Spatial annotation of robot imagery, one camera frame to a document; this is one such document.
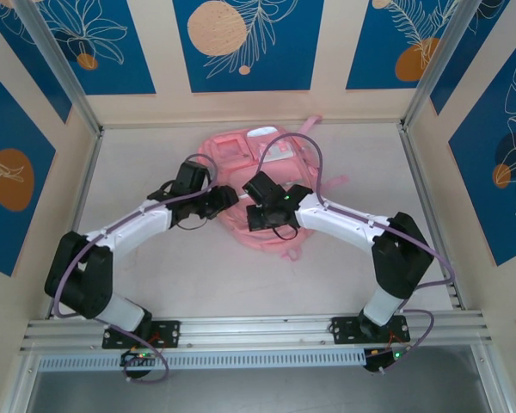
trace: white table surface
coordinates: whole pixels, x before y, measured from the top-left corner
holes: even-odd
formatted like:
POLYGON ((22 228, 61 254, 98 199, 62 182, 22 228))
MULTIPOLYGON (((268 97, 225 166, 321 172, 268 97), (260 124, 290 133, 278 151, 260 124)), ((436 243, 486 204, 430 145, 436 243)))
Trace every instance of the white table surface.
MULTIPOLYGON (((129 213, 175 178, 200 142, 242 126, 252 125, 107 130, 79 231, 102 228, 129 213)), ((409 213, 432 244, 395 124, 323 124, 310 136, 325 157, 324 180, 342 174, 350 179, 326 191, 327 198, 377 215, 409 213)), ((156 317, 315 315, 364 306, 376 286, 370 255, 321 233, 308 238, 303 251, 300 261, 288 262, 252 250, 218 221, 197 231, 175 228, 126 256, 115 269, 114 288, 156 317)), ((423 282, 441 277, 435 262, 423 282)), ((434 287, 416 293, 408 308, 452 305, 446 288, 434 287)))

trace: beige wall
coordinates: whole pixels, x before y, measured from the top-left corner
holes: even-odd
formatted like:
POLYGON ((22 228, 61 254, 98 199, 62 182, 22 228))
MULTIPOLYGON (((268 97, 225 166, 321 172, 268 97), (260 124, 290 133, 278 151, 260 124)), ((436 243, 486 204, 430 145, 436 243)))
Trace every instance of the beige wall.
POLYGON ((89 101, 104 125, 294 120, 309 114, 331 119, 400 119, 414 89, 346 91, 369 1, 325 0, 309 92, 194 95, 172 2, 128 0, 157 94, 90 96, 89 101))
POLYGON ((0 34, 0 81, 56 150, 12 277, 0 274, 0 397, 27 321, 42 317, 43 291, 59 238, 69 229, 93 139, 73 110, 67 125, 0 34))
POLYGON ((448 145, 515 47, 512 0, 440 116, 427 104, 411 132, 469 306, 483 310, 516 389, 516 257, 495 266, 448 145))

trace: black cable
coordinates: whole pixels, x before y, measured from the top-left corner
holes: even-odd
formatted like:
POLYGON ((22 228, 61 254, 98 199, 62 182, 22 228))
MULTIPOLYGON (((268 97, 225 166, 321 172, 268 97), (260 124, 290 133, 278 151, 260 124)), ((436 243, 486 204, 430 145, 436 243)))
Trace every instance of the black cable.
POLYGON ((283 241, 292 241, 294 238, 298 236, 298 228, 294 228, 294 237, 292 238, 283 238, 275 228, 272 228, 273 233, 278 237, 281 238, 283 241))
POLYGON ((174 182, 175 182, 174 179, 172 181, 165 182, 163 185, 161 185, 161 191, 166 192, 166 188, 168 188, 174 182))
POLYGON ((184 231, 194 231, 194 230, 198 230, 199 228, 202 228, 203 226, 205 226, 207 222, 208 222, 208 218, 205 218, 205 222, 203 222, 199 226, 194 226, 193 228, 186 228, 185 226, 181 226, 180 224, 178 224, 177 227, 184 231))

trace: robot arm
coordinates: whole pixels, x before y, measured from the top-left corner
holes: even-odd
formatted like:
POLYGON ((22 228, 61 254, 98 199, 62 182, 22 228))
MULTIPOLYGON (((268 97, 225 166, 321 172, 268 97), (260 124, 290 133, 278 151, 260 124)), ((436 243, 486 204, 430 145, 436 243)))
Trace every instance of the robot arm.
POLYGON ((124 218, 85 235, 74 231, 65 234, 59 242, 46 280, 46 293, 54 297, 59 282, 75 256, 96 237, 104 236, 75 267, 64 286, 60 302, 85 318, 97 318, 123 330, 134 331, 140 337, 147 337, 151 314, 114 293, 114 267, 129 251, 177 225, 190 214, 195 213, 202 219, 213 219, 238 202, 233 188, 218 186, 191 200, 175 200, 180 196, 199 192, 207 177, 208 170, 205 166, 186 161, 181 165, 175 180, 162 185, 139 208, 124 218), (173 201, 164 206, 158 205, 165 200, 173 201), (125 223, 118 225, 113 231, 110 230, 120 222, 125 223))
POLYGON ((378 222, 426 243, 416 223, 405 213, 389 219, 328 200, 322 204, 311 189, 294 185, 285 191, 264 172, 259 172, 243 189, 256 203, 247 207, 251 231, 282 225, 296 230, 301 227, 325 232, 372 255, 378 287, 359 315, 360 329, 371 339, 380 335, 380 329, 411 297, 432 263, 427 252, 373 225, 378 222), (351 216, 366 219, 368 224, 351 216))

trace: white leaf illustration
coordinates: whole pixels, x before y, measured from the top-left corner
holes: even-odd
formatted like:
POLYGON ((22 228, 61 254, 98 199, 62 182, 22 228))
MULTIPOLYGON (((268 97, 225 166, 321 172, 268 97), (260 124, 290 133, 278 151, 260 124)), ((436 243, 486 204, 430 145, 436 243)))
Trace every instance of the white leaf illustration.
POLYGON ((422 1, 419 0, 390 0, 384 7, 392 14, 396 29, 403 33, 407 42, 421 52, 421 66, 426 67, 432 56, 432 41, 447 25, 461 0, 441 0, 433 12, 427 15, 422 1))
MULTIPOLYGON (((58 43, 63 45, 65 56, 71 61, 84 62, 85 69, 95 69, 95 60, 78 60, 81 53, 92 58, 111 59, 122 65, 124 54, 115 41, 126 37, 128 27, 113 20, 101 18, 101 0, 43 0, 35 3, 58 43)), ((33 43, 13 9, 0 4, 0 16, 6 27, 27 43, 33 43)))
POLYGON ((476 34, 480 20, 494 19, 501 12, 502 5, 505 1, 506 0, 498 0, 498 3, 492 4, 486 3, 485 0, 483 0, 478 6, 478 10, 474 14, 474 17, 472 17, 472 20, 468 25, 468 29, 473 34, 476 34))
POLYGON ((233 6, 236 12, 244 20, 247 30, 246 40, 232 53, 223 56, 209 56, 205 67, 211 67, 207 79, 228 70, 232 73, 239 68, 252 66, 260 59, 262 54, 267 53, 268 44, 275 46, 274 23, 282 21, 290 15, 298 0, 232 0, 227 4, 233 6), (291 1, 290 6, 284 12, 280 5, 291 1))
POLYGON ((28 34, 25 26, 21 22, 21 19, 17 15, 14 9, 7 7, 0 3, 0 20, 3 25, 13 34, 20 36, 27 43, 34 44, 33 39, 28 34))

